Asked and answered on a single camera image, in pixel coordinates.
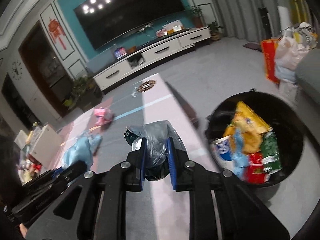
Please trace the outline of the green snack bag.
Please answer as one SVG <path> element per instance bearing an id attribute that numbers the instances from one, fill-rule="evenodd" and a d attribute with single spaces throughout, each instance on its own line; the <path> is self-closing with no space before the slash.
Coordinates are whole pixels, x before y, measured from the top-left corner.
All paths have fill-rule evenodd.
<path id="1" fill-rule="evenodd" d="M 262 162 L 264 172 L 269 176 L 282 169 L 279 148 L 277 144 L 276 134 L 273 130 L 268 131 L 263 135 L 263 141 L 260 145 L 263 155 Z"/>

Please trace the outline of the white and blue box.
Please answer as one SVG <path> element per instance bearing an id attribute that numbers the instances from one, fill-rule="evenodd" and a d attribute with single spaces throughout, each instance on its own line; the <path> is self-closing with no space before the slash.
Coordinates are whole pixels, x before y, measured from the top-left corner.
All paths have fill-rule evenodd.
<path id="1" fill-rule="evenodd" d="M 214 140 L 210 143 L 213 157 L 217 164 L 223 170 L 234 172 L 235 162 L 233 160 L 233 152 L 230 143 L 230 135 Z"/>

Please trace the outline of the yellow potato chip bag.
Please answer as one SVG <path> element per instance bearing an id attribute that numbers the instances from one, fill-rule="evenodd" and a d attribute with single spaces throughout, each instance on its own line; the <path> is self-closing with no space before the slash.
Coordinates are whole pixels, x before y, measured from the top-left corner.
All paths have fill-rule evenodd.
<path id="1" fill-rule="evenodd" d="M 228 135 L 234 137 L 237 128 L 240 129 L 240 133 L 244 139 L 242 152 L 246 155 L 259 152 L 260 145 L 263 141 L 263 134 L 272 129 L 271 126 L 243 101 L 237 103 L 235 115 L 231 123 L 227 126 L 223 137 Z"/>

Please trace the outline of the clear grey plastic bag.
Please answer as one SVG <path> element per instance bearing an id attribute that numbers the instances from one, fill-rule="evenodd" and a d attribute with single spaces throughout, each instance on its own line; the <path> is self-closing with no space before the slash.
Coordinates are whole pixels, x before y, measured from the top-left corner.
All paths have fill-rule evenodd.
<path id="1" fill-rule="evenodd" d="M 169 174 L 167 139 L 173 139 L 176 149 L 185 151 L 185 146 L 168 120 L 156 121 L 142 126 L 128 126 L 124 139 L 135 151 L 142 146 L 141 139 L 146 139 L 145 177 L 157 181 Z"/>

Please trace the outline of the black round trash bin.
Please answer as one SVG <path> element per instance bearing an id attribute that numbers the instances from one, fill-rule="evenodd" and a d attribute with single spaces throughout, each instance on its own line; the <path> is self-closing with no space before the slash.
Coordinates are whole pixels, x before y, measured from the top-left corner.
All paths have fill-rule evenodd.
<path id="1" fill-rule="evenodd" d="M 304 125 L 293 109 L 271 94 L 235 94 L 207 116 L 205 136 L 219 168 L 247 185 L 271 187 L 296 168 L 303 152 Z"/>

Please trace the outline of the white storage box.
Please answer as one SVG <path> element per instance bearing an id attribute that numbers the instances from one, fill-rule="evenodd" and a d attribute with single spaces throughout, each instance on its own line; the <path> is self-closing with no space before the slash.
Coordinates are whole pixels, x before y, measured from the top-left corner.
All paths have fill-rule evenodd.
<path id="1" fill-rule="evenodd" d="M 35 133 L 32 137 L 29 154 L 33 159 L 49 169 L 61 143 L 61 136 L 56 133 L 52 126 L 43 126 L 41 131 Z"/>

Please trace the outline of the blue crumpled cloth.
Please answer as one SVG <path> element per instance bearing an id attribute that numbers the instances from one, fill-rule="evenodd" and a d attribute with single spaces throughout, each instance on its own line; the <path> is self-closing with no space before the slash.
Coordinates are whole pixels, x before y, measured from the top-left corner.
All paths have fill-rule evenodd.
<path id="1" fill-rule="evenodd" d="M 76 137 L 76 142 L 63 154 L 61 167 L 65 170 L 78 161 L 86 165 L 90 170 L 93 165 L 93 155 L 102 142 L 100 134 L 93 134 L 89 130 L 82 132 Z"/>

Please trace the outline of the red snack packet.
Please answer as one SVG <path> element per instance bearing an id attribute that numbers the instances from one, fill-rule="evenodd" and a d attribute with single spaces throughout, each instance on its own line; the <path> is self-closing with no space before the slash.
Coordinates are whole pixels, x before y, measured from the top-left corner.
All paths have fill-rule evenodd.
<path id="1" fill-rule="evenodd" d="M 269 180 L 269 174 L 264 171 L 261 152 L 249 155 L 249 166 L 245 169 L 245 182 L 250 184 L 264 184 Z"/>

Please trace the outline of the pink crumpled wrapper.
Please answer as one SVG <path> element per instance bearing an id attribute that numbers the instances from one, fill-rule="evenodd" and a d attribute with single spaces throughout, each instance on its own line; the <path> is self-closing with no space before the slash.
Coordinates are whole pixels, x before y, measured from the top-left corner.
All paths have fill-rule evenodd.
<path id="1" fill-rule="evenodd" d="M 93 113 L 94 113 L 94 116 L 96 117 L 95 124 L 97 126 L 104 126 L 106 124 L 109 124 L 114 119 L 114 114 L 109 108 L 105 108 L 105 107 L 95 108 Z"/>

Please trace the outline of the potted plant by door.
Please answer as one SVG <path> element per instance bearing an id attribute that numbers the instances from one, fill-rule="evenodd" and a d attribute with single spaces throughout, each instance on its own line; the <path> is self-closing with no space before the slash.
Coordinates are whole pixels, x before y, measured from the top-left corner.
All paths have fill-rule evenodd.
<path id="1" fill-rule="evenodd" d="M 86 112 L 101 103 L 102 92 L 93 78 L 81 76 L 74 80 L 72 90 L 66 95 L 62 104 L 71 110 L 78 107 Z"/>

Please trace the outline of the blue box on cabinet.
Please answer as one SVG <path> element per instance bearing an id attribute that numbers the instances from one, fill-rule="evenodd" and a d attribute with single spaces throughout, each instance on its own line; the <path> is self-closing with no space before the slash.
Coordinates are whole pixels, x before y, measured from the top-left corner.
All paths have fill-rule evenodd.
<path id="1" fill-rule="evenodd" d="M 124 47 L 119 47 L 114 51 L 114 55 L 116 59 L 121 59 L 122 57 L 127 55 L 127 51 Z"/>

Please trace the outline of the grey sofa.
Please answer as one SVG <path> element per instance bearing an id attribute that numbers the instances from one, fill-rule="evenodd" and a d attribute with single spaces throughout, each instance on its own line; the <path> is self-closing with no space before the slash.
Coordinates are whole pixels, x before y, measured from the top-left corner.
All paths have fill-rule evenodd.
<path id="1" fill-rule="evenodd" d="M 320 53 L 313 49 L 297 64 L 296 82 L 319 105 L 320 101 Z"/>

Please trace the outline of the pink plastic bag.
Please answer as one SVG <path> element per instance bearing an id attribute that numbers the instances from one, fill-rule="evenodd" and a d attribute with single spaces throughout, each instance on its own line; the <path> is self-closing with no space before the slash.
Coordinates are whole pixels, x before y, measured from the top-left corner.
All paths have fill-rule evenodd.
<path id="1" fill-rule="evenodd" d="M 309 46 L 304 46 L 303 44 L 298 43 L 294 38 L 284 36 L 278 42 L 274 62 L 278 67 L 294 71 L 309 51 Z"/>

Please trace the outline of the red gift bag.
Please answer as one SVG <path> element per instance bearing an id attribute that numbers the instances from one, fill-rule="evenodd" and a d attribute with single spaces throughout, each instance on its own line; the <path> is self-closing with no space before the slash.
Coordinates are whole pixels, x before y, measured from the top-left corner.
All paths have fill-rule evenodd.
<path id="1" fill-rule="evenodd" d="M 276 85 L 280 83 L 279 79 L 275 76 L 275 62 L 274 57 L 276 54 L 276 49 L 278 46 L 278 39 L 272 38 L 268 40 L 263 40 L 260 43 L 261 49 L 264 55 L 265 63 L 265 75 L 266 78 Z"/>

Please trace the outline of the white TV cabinet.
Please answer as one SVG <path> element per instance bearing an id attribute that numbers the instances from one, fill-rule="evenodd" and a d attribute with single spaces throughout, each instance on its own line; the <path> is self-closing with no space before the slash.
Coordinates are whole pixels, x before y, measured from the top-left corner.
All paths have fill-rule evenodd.
<path id="1" fill-rule="evenodd" d="M 93 80 L 100 90 L 104 91 L 139 70 L 184 50 L 194 48 L 198 42 L 209 41 L 210 38 L 208 27 L 194 28 L 174 34 L 125 56 L 93 76 Z"/>

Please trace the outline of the small potted plant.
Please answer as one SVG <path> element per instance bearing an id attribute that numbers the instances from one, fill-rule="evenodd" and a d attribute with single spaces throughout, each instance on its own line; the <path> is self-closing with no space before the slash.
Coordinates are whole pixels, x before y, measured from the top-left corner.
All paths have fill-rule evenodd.
<path id="1" fill-rule="evenodd" d="M 210 34 L 211 34 L 212 41 L 221 40 L 221 30 L 224 27 L 219 25 L 217 21 L 213 21 L 212 23 L 208 24 L 208 27 L 210 29 Z"/>

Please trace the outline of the large black television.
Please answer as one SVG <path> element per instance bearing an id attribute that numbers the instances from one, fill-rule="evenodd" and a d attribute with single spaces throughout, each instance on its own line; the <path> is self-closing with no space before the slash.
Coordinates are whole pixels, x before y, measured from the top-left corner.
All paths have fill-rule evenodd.
<path id="1" fill-rule="evenodd" d="M 184 11 L 181 0 L 86 0 L 74 9 L 94 49 L 133 29 L 181 11 Z"/>

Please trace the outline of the white framed card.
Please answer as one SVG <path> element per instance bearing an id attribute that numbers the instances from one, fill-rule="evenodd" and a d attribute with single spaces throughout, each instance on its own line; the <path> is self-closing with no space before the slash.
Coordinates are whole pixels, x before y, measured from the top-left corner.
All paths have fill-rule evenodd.
<path id="1" fill-rule="evenodd" d="M 168 33 L 172 34 L 177 31 L 181 31 L 184 29 L 184 26 L 180 20 L 175 20 L 173 22 L 167 23 L 163 25 L 163 29 Z"/>

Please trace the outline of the tall potted plant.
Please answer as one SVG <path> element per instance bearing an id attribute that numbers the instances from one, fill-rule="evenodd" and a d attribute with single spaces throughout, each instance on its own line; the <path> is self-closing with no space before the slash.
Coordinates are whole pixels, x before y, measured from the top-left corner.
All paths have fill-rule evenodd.
<path id="1" fill-rule="evenodd" d="M 204 26 L 204 23 L 202 20 L 203 13 L 199 6 L 189 5 L 185 7 L 185 12 L 187 13 L 187 15 L 189 16 L 189 18 L 191 19 L 191 21 L 193 22 L 196 28 L 202 28 Z"/>

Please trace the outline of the round wall clock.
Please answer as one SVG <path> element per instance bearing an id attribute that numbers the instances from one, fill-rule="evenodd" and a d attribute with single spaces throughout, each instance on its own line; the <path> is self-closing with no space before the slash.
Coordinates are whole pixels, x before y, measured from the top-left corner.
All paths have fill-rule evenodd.
<path id="1" fill-rule="evenodd" d="M 11 70 L 12 70 L 12 78 L 14 80 L 20 80 L 22 78 L 22 66 L 21 66 L 21 61 L 17 60 L 14 61 L 11 65 Z"/>

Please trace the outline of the red knot wall ornament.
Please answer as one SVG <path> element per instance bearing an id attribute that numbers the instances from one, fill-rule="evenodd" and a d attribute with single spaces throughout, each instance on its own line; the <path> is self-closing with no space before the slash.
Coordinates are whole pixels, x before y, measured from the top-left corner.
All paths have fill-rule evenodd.
<path id="1" fill-rule="evenodd" d="M 61 35 L 65 36 L 65 32 L 63 31 L 63 28 L 61 27 L 60 23 L 58 22 L 57 19 L 49 19 L 49 24 L 48 24 L 48 31 L 49 35 L 52 38 L 52 41 L 56 43 L 59 41 L 61 44 L 62 48 L 66 50 L 66 45 L 64 44 Z"/>

